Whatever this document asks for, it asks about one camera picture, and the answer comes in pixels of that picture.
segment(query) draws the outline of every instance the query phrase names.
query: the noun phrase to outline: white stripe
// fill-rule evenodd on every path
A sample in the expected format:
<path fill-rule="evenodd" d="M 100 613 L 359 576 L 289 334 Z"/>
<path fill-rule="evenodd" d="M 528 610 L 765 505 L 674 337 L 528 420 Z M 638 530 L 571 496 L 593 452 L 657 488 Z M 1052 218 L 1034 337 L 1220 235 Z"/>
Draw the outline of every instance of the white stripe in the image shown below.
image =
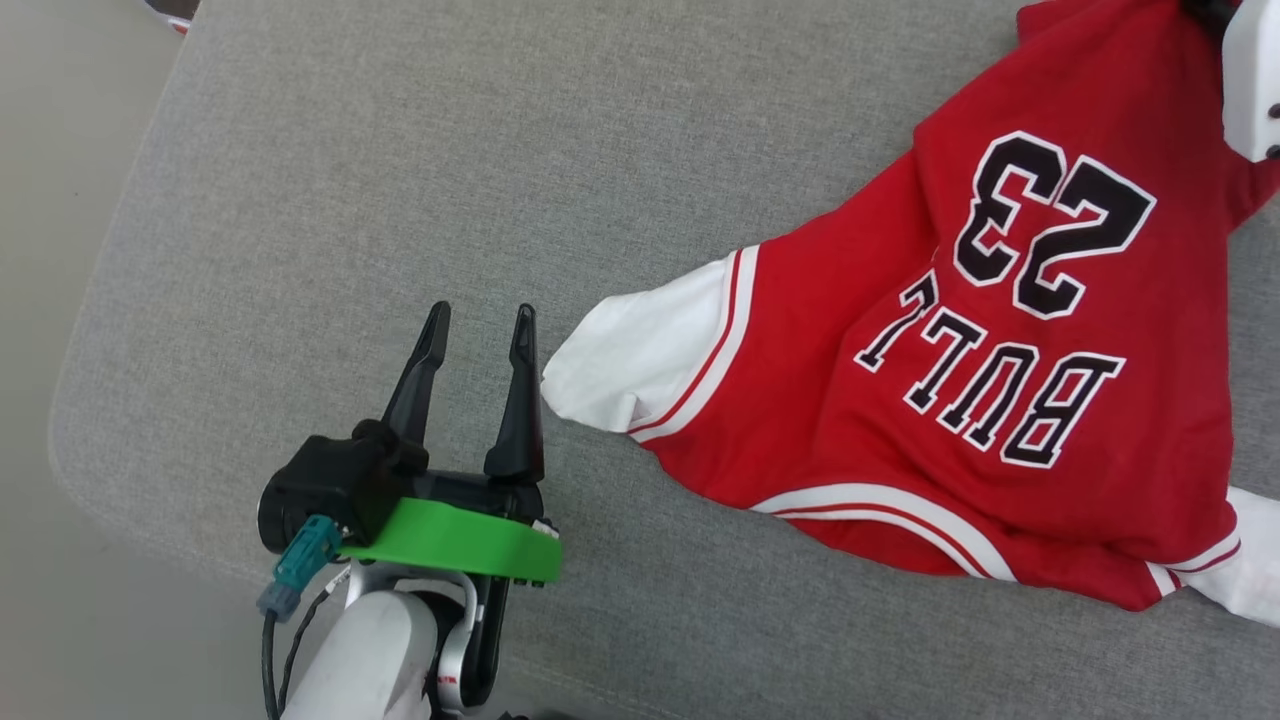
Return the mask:
<path fill-rule="evenodd" d="M 760 502 L 751 510 L 756 512 L 772 512 L 774 515 L 797 516 L 796 512 L 813 510 L 815 507 L 827 507 L 833 505 L 852 505 L 852 503 L 865 503 L 865 505 L 881 505 L 884 507 L 892 507 L 906 514 L 909 518 L 923 520 L 941 532 L 950 536 L 955 544 L 963 548 L 978 562 L 978 565 L 992 578 L 1000 580 L 1009 580 L 1016 583 L 1018 578 L 1014 577 L 1014 571 L 1009 569 L 1009 564 L 1005 562 L 1004 556 L 996 550 L 996 546 L 987 539 L 987 536 L 973 527 L 968 520 L 956 515 L 955 512 L 942 507 L 941 505 L 925 500 L 918 495 L 906 492 L 900 488 L 888 486 L 876 486 L 869 483 L 840 483 L 833 486 L 819 486 L 813 488 L 797 489 L 791 492 L 785 492 L 777 497 L 771 497 L 764 502 Z M 815 519 L 828 519 L 838 520 L 845 519 L 837 516 L 842 512 L 860 512 L 859 510 L 833 510 L 828 512 L 817 512 L 813 515 L 826 515 L 824 518 Z M 952 547 L 952 543 L 943 541 L 934 533 L 920 532 L 924 528 L 920 527 L 904 527 L 924 539 L 933 543 L 938 550 L 947 553 L 948 557 L 955 560 L 955 555 L 959 555 L 957 548 Z M 966 564 L 957 562 L 965 571 L 970 571 Z"/>
<path fill-rule="evenodd" d="M 648 413 L 643 416 L 632 415 L 626 425 L 626 432 L 635 432 L 636 428 L 645 428 L 648 425 L 654 425 L 658 420 L 666 418 L 676 407 L 676 404 L 685 396 L 685 391 L 698 379 L 699 373 L 704 365 L 710 361 L 712 352 L 721 347 L 721 338 L 727 337 L 726 325 L 730 322 L 728 314 L 728 297 L 733 288 L 733 270 L 740 265 L 737 258 L 741 254 L 740 250 L 730 252 L 728 256 L 717 260 L 714 263 L 708 263 L 701 268 L 684 275 L 672 283 L 663 286 L 658 291 L 653 291 L 646 297 L 650 300 L 658 292 L 667 292 L 673 290 L 677 283 L 681 286 L 687 284 L 687 290 L 681 287 L 681 293 L 676 296 L 672 293 L 669 301 L 663 299 L 660 307 L 654 307 L 645 313 L 650 323 L 663 325 L 676 325 L 680 329 L 671 333 L 671 337 L 663 337 L 662 343 L 667 346 L 664 350 L 671 352 L 676 351 L 677 360 L 669 363 L 673 366 L 681 368 L 681 375 L 677 378 L 678 382 L 672 382 L 669 387 L 664 388 L 666 401 L 660 405 L 654 404 L 653 397 L 657 393 L 645 393 L 644 402 L 649 407 Z M 707 274 L 708 279 L 704 282 L 701 278 L 695 281 L 696 275 Z M 710 287 L 709 278 L 714 274 L 716 283 Z M 703 299 L 703 295 L 709 295 L 710 297 Z M 643 355 L 650 355 L 652 351 L 644 351 Z M 637 401 L 640 400 L 640 393 L 637 393 Z"/>
<path fill-rule="evenodd" d="M 733 297 L 733 316 L 728 320 L 728 337 L 724 338 L 724 345 L 719 348 L 716 357 L 712 359 L 712 364 L 707 369 L 707 374 L 703 375 L 701 382 L 698 383 L 694 392 L 689 395 L 684 405 L 676 410 L 676 414 L 672 415 L 669 420 L 660 425 L 632 432 L 631 437 L 636 442 L 646 442 L 682 430 L 685 425 L 698 416 L 701 409 L 712 398 L 712 395 L 716 393 L 721 380 L 724 379 L 724 374 L 728 373 L 728 366 L 733 363 L 733 357 L 742 346 L 742 338 L 746 336 L 748 316 L 751 313 L 751 292 L 755 286 L 755 260 L 758 252 L 759 246 L 744 247 L 739 251 L 737 284 Z M 732 287 L 733 273 L 731 270 L 728 273 L 728 278 L 726 279 L 726 297 L 723 305 L 724 314 L 728 313 L 728 290 Z"/>
<path fill-rule="evenodd" d="M 1231 552 L 1233 548 L 1240 542 L 1240 533 L 1235 528 L 1222 539 L 1213 543 L 1213 547 L 1206 550 L 1204 552 L 1192 557 L 1187 562 L 1178 562 L 1174 565 L 1166 565 L 1170 570 L 1176 570 L 1179 573 L 1185 573 L 1189 570 L 1196 570 L 1210 562 L 1217 560 L 1219 557 Z"/>
<path fill-rule="evenodd" d="M 897 525 L 899 528 L 920 536 L 942 552 L 946 552 L 947 557 L 954 560 L 955 564 L 959 565 L 965 573 L 969 573 L 974 578 L 986 578 L 986 575 L 979 573 L 977 568 L 965 560 L 965 556 L 956 550 L 954 544 L 924 525 L 914 523 L 901 515 L 884 512 L 882 510 L 823 510 L 818 512 L 782 512 L 778 518 L 786 520 L 876 520 L 879 523 L 888 523 L 890 525 Z"/>
<path fill-rule="evenodd" d="M 1169 570 L 1164 565 L 1156 565 L 1155 562 L 1147 562 L 1147 570 L 1151 573 L 1151 579 L 1156 580 L 1156 588 L 1160 591 L 1160 597 L 1178 589 L 1174 585 L 1174 579 L 1169 577 Z"/>

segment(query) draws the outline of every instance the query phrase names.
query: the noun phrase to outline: white robot part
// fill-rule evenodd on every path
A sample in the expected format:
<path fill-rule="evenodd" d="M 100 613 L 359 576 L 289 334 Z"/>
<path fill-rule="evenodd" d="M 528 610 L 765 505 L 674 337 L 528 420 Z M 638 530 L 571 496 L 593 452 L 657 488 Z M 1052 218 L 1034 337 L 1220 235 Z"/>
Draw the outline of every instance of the white robot part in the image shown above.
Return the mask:
<path fill-rule="evenodd" d="M 1222 38 L 1222 126 L 1231 150 L 1280 159 L 1280 0 L 1244 0 Z"/>
<path fill-rule="evenodd" d="M 436 637 L 435 615 L 417 597 L 361 596 L 325 638 L 282 720 L 429 720 L 422 687 Z"/>
<path fill-rule="evenodd" d="M 484 619 L 485 611 L 485 606 L 480 603 L 475 583 L 463 573 L 452 573 L 448 570 L 410 568 L 408 565 L 397 565 L 394 562 L 356 564 L 352 568 L 351 584 L 347 588 L 347 612 L 370 593 L 380 594 L 388 592 L 401 580 L 442 580 L 456 585 L 465 596 L 465 600 L 461 602 L 462 619 L 449 629 L 449 634 L 444 638 L 444 643 L 440 647 L 435 688 L 440 702 L 438 710 L 443 714 L 461 716 L 475 712 L 479 708 L 467 706 L 462 696 L 462 674 L 467 646 L 471 643 L 476 623 Z"/>

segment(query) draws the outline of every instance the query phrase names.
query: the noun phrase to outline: gray cushion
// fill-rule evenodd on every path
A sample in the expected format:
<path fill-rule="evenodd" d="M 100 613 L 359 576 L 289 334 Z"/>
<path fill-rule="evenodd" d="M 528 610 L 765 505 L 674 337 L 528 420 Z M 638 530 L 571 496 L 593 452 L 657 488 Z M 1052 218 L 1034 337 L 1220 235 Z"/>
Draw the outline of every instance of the gray cushion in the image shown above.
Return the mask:
<path fill-rule="evenodd" d="M 209 3 L 76 331 L 58 477 L 123 533 L 266 578 L 264 483 L 381 410 L 433 301 L 430 450 L 477 469 L 517 304 L 545 360 L 599 299 L 832 209 L 1012 47 L 1019 4 Z M 1235 482 L 1271 496 L 1277 223 L 1233 245 Z M 564 579 L 512 597 L 521 692 L 699 720 L 1280 708 L 1280 632 L 1194 593 L 1132 615 L 916 577 L 695 497 L 626 438 L 545 432 Z"/>

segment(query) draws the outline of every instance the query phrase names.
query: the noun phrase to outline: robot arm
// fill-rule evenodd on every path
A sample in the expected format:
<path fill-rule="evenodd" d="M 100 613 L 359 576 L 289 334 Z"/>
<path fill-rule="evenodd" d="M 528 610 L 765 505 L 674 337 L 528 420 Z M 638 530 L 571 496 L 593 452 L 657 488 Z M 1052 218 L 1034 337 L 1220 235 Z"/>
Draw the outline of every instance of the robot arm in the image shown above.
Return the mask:
<path fill-rule="evenodd" d="M 559 533 L 543 516 L 543 436 L 534 309 L 516 316 L 507 406 L 483 473 L 429 466 L 424 432 L 444 361 L 449 306 L 422 327 L 381 420 L 351 439 L 312 436 L 268 483 L 259 502 L 262 544 L 282 559 L 259 600 L 265 616 L 262 685 L 276 720 L 439 720 L 489 697 L 511 584 L 559 577 Z M 288 697 L 298 626 L 276 694 L 274 634 L 328 562 L 351 562 L 347 606 Z M 452 592 L 397 589 L 435 580 Z"/>
<path fill-rule="evenodd" d="M 1280 0 L 1183 0 L 1222 37 L 1222 128 L 1251 161 L 1280 159 Z"/>

